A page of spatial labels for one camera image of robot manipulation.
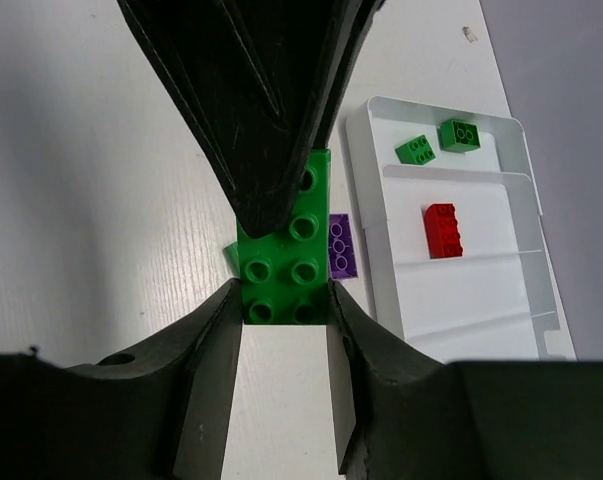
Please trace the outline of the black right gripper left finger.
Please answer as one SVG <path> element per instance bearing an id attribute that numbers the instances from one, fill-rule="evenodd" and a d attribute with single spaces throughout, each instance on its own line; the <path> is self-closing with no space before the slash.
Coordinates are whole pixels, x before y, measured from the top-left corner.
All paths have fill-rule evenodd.
<path id="1" fill-rule="evenodd" d="M 0 479 L 217 479 L 242 336 L 241 286 L 97 364 L 0 354 Z"/>

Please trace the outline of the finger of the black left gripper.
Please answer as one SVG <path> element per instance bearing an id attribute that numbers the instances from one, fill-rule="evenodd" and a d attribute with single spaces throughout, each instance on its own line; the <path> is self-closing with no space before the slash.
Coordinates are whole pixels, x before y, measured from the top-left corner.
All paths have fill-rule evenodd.
<path id="1" fill-rule="evenodd" d="M 356 16 L 351 21 L 351 25 L 346 29 L 347 43 L 345 44 L 344 52 L 340 55 L 335 78 L 330 84 L 327 104 L 313 140 L 313 149 L 327 148 L 328 140 L 336 122 L 338 111 L 362 44 L 372 26 L 374 15 L 384 4 L 383 0 L 360 1 Z"/>
<path id="2" fill-rule="evenodd" d="M 325 103 L 327 1 L 123 1 L 244 231 L 290 217 Z"/>

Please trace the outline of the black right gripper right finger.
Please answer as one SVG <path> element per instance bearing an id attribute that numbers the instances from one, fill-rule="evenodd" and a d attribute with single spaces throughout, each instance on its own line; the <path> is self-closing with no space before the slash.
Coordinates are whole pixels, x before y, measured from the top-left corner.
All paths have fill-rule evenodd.
<path id="1" fill-rule="evenodd" d="M 338 471 L 349 479 L 603 479 L 603 361 L 440 363 L 327 287 Z"/>

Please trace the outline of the green 2x2 brick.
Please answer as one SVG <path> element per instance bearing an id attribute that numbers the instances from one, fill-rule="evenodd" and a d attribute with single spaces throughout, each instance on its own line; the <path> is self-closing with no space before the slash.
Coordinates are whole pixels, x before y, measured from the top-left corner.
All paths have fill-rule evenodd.
<path id="1" fill-rule="evenodd" d="M 448 119 L 438 127 L 440 148 L 453 153 L 467 153 L 481 147 L 476 125 L 458 119 Z"/>
<path id="2" fill-rule="evenodd" d="M 395 148 L 395 153 L 402 164 L 425 165 L 436 158 L 436 155 L 425 135 L 419 135 Z"/>
<path id="3" fill-rule="evenodd" d="M 223 254 L 224 254 L 225 259 L 228 262 L 228 265 L 230 267 L 232 274 L 235 277 L 239 277 L 240 276 L 240 273 L 239 273 L 240 267 L 239 267 L 238 243 L 232 242 L 231 244 L 227 245 L 223 249 Z"/>

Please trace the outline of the red 2x4 brick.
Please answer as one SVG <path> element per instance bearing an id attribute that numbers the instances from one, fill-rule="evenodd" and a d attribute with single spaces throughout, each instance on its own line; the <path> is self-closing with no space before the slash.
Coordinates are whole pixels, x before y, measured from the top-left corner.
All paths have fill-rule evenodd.
<path id="1" fill-rule="evenodd" d="M 432 259 L 462 257 L 456 208 L 452 203 L 434 203 L 424 213 L 425 233 Z"/>

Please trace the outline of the green 2x4 brick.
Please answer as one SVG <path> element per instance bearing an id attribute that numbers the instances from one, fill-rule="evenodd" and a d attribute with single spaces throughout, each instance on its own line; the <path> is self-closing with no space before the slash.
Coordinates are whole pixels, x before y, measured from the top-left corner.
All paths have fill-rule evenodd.
<path id="1" fill-rule="evenodd" d="M 290 220 L 259 239 L 237 228 L 243 320 L 321 325 L 327 304 L 331 153 L 311 152 Z"/>

